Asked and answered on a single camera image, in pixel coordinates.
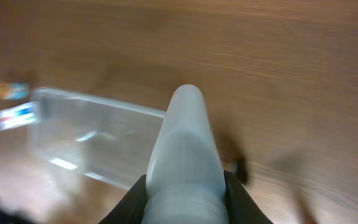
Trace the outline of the white Panadol box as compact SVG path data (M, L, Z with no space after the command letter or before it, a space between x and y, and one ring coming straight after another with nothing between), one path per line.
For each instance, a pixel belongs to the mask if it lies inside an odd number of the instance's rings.
M34 102L0 111L0 131L26 126L37 121Z

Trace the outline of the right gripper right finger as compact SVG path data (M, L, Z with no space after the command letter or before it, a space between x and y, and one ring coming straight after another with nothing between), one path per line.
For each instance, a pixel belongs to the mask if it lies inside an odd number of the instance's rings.
M273 224L232 172L225 170L224 178L225 206L230 224Z

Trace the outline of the white spray bottle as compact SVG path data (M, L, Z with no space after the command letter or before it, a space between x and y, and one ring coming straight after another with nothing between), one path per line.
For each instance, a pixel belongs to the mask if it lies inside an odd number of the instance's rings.
M155 142L146 176L142 223L228 223L226 186L203 94L177 88Z

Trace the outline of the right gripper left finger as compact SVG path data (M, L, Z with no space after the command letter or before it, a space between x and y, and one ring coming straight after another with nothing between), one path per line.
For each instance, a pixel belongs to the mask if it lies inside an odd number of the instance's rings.
M141 224L147 203L146 175L142 175L99 224Z

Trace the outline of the small gold lid jar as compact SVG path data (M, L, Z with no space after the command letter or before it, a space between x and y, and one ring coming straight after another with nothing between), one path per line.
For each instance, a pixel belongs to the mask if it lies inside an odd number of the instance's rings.
M0 99L2 100L19 100L29 94L29 85L26 83L7 83L0 82Z

